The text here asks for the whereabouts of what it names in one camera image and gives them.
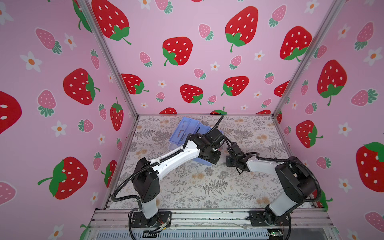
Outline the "blue white plastic toolbox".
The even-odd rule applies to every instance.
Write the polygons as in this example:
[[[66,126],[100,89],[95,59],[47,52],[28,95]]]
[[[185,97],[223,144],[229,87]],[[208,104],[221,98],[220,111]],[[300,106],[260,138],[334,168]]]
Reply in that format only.
[[[170,142],[177,145],[178,147],[172,150],[169,155],[167,155],[165,158],[165,163],[170,164],[172,167],[178,167],[185,162],[198,159],[197,157],[199,155],[199,150],[197,149],[197,145],[190,141],[190,137],[196,133],[205,134],[211,129],[219,130],[218,127],[223,118],[224,116],[222,115],[213,127],[204,126],[199,121],[194,119],[186,117],[182,118],[170,139]],[[183,133],[186,133],[186,135],[184,139],[180,141]]]

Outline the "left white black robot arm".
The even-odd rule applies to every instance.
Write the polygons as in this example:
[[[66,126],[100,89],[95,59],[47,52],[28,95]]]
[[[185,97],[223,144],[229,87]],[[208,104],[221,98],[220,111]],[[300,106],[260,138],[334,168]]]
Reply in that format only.
[[[133,186],[140,197],[139,209],[147,220],[158,214],[156,198],[160,193],[160,181],[171,171],[182,164],[200,158],[213,165],[217,164],[221,152],[219,148],[225,141],[225,136],[217,129],[211,129],[206,134],[189,134],[185,142],[161,157],[138,161],[133,177]]]

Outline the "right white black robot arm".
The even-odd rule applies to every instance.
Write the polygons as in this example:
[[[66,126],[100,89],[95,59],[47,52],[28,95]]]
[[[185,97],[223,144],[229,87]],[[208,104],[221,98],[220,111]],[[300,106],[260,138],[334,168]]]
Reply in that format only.
[[[228,143],[227,151],[227,166],[235,167],[239,174],[260,172],[279,179],[283,191],[266,206],[260,218],[268,225],[276,225],[282,216],[287,216],[304,203],[321,199],[319,181],[297,157],[263,158],[259,153],[244,153],[235,142]]]

